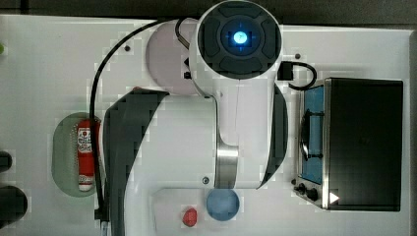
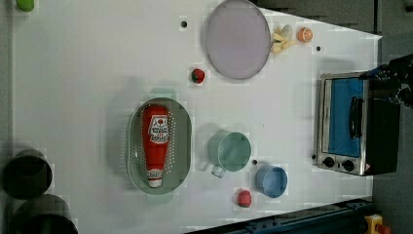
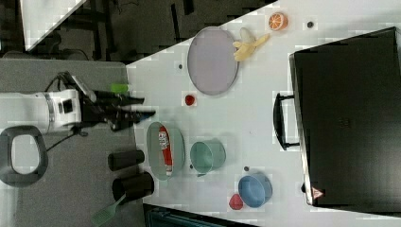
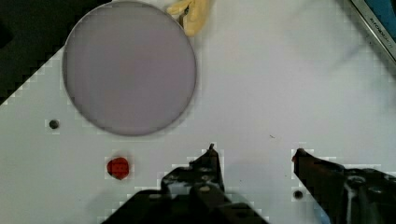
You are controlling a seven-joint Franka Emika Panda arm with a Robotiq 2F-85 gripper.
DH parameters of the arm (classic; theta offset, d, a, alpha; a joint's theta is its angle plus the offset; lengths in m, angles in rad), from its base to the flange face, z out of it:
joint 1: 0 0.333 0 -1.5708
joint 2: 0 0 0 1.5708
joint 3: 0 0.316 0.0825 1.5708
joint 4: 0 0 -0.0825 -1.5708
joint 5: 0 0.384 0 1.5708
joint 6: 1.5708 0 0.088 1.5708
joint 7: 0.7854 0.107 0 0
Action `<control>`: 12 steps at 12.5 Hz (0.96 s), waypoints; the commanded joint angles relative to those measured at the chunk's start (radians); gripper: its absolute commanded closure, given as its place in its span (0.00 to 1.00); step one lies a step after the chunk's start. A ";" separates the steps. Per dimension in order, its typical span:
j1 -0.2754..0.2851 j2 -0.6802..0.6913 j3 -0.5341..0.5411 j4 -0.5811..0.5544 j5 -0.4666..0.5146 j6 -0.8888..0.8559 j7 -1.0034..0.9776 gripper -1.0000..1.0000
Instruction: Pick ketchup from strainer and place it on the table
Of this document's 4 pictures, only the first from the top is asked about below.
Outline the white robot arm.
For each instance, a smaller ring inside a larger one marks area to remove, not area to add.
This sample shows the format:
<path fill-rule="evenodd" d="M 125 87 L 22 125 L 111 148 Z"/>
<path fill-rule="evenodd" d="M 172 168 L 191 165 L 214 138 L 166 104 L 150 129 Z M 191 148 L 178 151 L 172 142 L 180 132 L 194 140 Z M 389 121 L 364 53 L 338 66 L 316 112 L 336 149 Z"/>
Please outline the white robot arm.
<path fill-rule="evenodd" d="M 284 159 L 275 17 L 250 1 L 220 2 L 197 21 L 188 52 L 193 93 L 137 88 L 106 110 L 111 236 L 156 236 L 161 190 L 260 189 Z"/>

